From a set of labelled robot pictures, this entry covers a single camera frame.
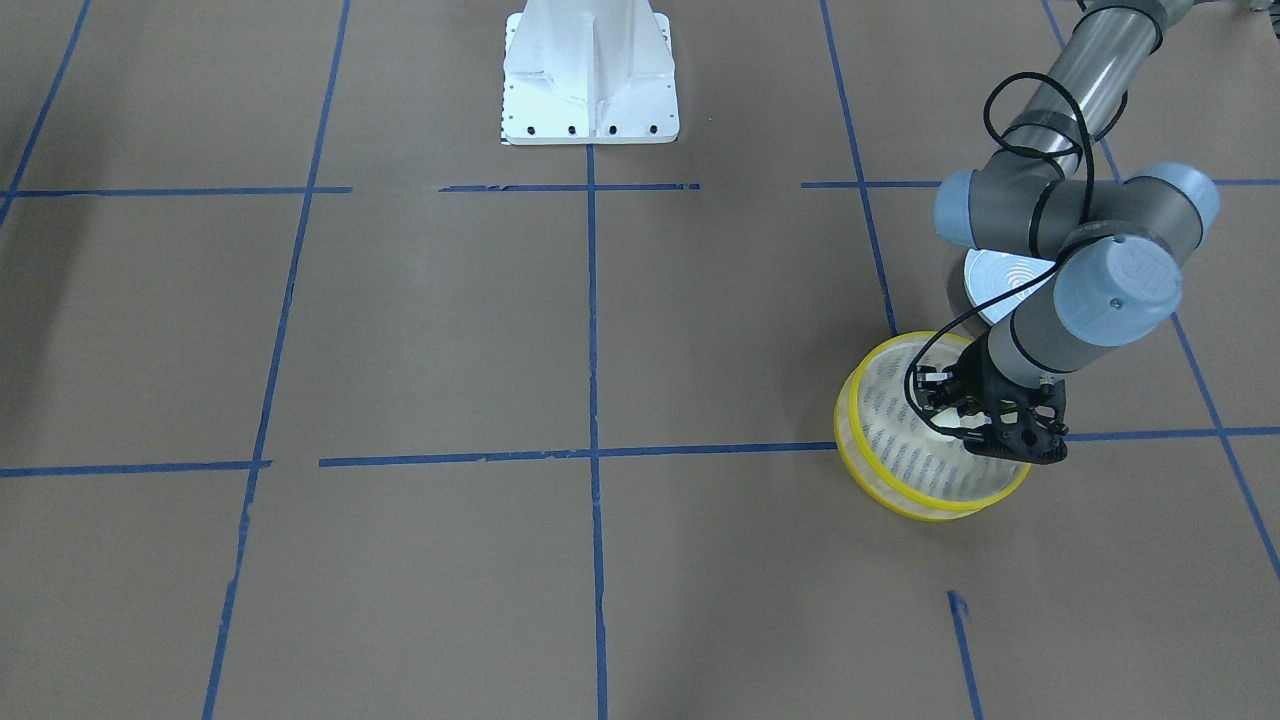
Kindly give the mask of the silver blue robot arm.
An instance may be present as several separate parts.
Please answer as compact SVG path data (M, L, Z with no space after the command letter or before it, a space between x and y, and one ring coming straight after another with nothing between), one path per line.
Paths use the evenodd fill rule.
M1216 184L1178 163L1102 184L1094 149L1123 114L1146 59L1190 8L1087 4L1046 73L1009 77L1034 82L1036 91L1005 129L987 126L996 152L940 186L940 237L1050 264L1033 292L955 364L915 361L904 378L914 413L969 454L1064 460L1066 378L1146 337L1181 301L1181 269L1220 211Z

